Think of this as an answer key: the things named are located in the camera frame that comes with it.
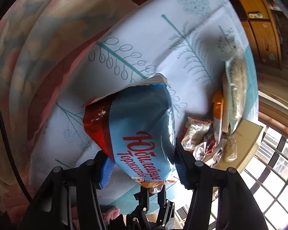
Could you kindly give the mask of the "metal window grille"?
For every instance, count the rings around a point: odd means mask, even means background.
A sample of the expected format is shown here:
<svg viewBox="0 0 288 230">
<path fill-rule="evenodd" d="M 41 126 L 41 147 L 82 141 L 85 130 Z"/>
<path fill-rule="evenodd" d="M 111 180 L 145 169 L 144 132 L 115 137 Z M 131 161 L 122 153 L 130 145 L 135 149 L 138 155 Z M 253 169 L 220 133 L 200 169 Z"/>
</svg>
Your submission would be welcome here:
<svg viewBox="0 0 288 230">
<path fill-rule="evenodd" d="M 268 229 L 288 224 L 288 138 L 271 127 L 264 131 L 259 149 L 241 173 Z"/>
</svg>

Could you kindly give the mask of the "blue leaf pattern tablecloth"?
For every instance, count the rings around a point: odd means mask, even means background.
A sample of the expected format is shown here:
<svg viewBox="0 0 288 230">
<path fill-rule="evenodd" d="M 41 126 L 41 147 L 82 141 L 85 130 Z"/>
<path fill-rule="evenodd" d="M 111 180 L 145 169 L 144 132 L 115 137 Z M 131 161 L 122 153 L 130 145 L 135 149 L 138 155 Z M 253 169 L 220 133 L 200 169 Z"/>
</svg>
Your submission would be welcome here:
<svg viewBox="0 0 288 230">
<path fill-rule="evenodd" d="M 38 189 L 58 165 L 74 168 L 98 147 L 85 133 L 84 104 L 153 74 L 168 81 L 176 133 L 188 116 L 204 116 L 221 85 L 224 59 L 244 48 L 247 101 L 243 117 L 258 119 L 257 75 L 246 33 L 229 0 L 149 0 L 89 49 L 55 99 L 31 155 L 29 184 Z"/>
</svg>

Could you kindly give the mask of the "white plastic storage bin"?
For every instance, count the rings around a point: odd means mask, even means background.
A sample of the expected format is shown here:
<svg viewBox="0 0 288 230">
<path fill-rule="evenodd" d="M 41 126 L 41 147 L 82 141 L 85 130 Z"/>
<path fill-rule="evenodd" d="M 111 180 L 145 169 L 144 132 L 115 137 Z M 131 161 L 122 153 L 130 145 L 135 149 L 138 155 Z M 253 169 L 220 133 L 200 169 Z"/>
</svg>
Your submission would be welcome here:
<svg viewBox="0 0 288 230">
<path fill-rule="evenodd" d="M 233 167 L 241 174 L 258 150 L 264 130 L 265 126 L 259 121 L 243 119 L 233 134 L 237 143 L 237 158 L 231 163 L 221 159 L 213 168 L 226 170 Z"/>
</svg>

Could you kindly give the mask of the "wooden desk with drawers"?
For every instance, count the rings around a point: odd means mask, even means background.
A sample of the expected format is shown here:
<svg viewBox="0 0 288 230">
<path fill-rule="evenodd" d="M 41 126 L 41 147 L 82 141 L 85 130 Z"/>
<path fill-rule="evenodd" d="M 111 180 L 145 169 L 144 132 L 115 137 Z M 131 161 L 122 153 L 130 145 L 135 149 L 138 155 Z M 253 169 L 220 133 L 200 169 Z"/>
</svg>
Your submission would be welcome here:
<svg viewBox="0 0 288 230">
<path fill-rule="evenodd" d="M 266 0 L 233 0 L 254 61 L 281 69 L 281 41 Z"/>
</svg>

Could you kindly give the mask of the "floral pastel bedding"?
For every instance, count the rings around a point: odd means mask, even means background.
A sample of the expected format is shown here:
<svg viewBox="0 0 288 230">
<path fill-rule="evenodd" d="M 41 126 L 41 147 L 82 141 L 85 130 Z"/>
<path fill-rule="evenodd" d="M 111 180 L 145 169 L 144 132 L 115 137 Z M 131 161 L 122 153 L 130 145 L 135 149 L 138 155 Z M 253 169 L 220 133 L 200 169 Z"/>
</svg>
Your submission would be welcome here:
<svg viewBox="0 0 288 230">
<path fill-rule="evenodd" d="M 82 108 L 60 93 L 98 39 L 137 7 L 132 0 L 16 0 L 0 21 L 0 110 L 17 170 L 34 196 L 52 167 L 91 144 Z"/>
</svg>

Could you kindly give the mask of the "orange white snack bar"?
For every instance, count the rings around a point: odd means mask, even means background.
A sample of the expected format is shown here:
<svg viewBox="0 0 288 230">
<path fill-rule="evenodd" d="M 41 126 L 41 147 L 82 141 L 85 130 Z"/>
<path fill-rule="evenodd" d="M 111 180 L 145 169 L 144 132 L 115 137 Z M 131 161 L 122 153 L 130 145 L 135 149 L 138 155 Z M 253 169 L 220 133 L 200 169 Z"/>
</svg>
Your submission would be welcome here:
<svg viewBox="0 0 288 230">
<path fill-rule="evenodd" d="M 219 143 L 222 136 L 223 109 L 224 109 L 223 90 L 221 88 L 216 90 L 212 99 L 212 103 L 213 103 L 214 139 L 217 143 Z"/>
</svg>

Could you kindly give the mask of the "round rice cake packet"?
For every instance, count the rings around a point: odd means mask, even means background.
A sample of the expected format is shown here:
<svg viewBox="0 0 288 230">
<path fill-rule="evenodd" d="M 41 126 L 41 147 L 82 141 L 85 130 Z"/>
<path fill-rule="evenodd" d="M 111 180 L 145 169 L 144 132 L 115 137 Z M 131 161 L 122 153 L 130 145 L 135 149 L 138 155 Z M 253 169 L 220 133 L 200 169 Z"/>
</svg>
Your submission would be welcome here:
<svg viewBox="0 0 288 230">
<path fill-rule="evenodd" d="M 227 163 L 231 163 L 237 159 L 237 143 L 235 135 L 230 135 L 226 139 L 226 144 L 223 149 L 223 160 Z"/>
</svg>

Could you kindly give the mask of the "white Lipo biscuit packet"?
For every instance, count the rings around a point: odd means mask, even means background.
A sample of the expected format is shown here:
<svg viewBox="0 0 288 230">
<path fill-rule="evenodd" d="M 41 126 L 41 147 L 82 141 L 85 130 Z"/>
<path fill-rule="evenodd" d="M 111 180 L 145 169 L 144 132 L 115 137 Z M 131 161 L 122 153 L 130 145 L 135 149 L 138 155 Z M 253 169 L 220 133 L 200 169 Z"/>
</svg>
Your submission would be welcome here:
<svg viewBox="0 0 288 230">
<path fill-rule="evenodd" d="M 179 141 L 186 151 L 193 151 L 209 131 L 213 121 L 197 117 L 188 117 Z"/>
</svg>

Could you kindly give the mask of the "Fuji bread package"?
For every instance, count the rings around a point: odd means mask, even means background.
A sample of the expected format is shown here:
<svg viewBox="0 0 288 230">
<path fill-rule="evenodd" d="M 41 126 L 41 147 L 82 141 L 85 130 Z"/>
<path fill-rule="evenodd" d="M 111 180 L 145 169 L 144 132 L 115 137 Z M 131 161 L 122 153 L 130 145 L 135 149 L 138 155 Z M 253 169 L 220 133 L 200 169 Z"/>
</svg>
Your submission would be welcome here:
<svg viewBox="0 0 288 230">
<path fill-rule="evenodd" d="M 225 61 L 225 76 L 228 87 L 229 132 L 237 129 L 246 104 L 247 67 L 243 49 L 236 48 Z"/>
</svg>

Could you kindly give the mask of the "red wrapped brownie packet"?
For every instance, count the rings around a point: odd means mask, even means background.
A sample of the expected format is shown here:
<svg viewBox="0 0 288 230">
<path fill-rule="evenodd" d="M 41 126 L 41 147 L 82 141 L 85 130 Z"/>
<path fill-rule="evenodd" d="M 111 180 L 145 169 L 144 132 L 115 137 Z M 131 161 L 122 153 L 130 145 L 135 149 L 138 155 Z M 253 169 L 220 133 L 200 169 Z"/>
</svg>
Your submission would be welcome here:
<svg viewBox="0 0 288 230">
<path fill-rule="evenodd" d="M 206 165 L 213 167 L 222 159 L 226 142 L 227 140 L 224 138 L 221 138 L 219 142 L 216 142 L 214 135 L 212 133 L 208 133 L 195 147 L 193 156 L 195 160 L 202 161 Z"/>
</svg>

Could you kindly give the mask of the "blue red cookie package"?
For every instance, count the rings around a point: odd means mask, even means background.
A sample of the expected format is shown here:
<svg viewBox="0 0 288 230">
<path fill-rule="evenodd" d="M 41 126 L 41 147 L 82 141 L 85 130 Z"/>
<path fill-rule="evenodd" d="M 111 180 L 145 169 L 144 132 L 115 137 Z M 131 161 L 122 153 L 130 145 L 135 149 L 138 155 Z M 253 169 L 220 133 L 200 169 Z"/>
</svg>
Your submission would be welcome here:
<svg viewBox="0 0 288 230">
<path fill-rule="evenodd" d="M 92 98 L 85 104 L 87 135 L 144 188 L 173 183 L 175 119 L 162 74 Z"/>
</svg>

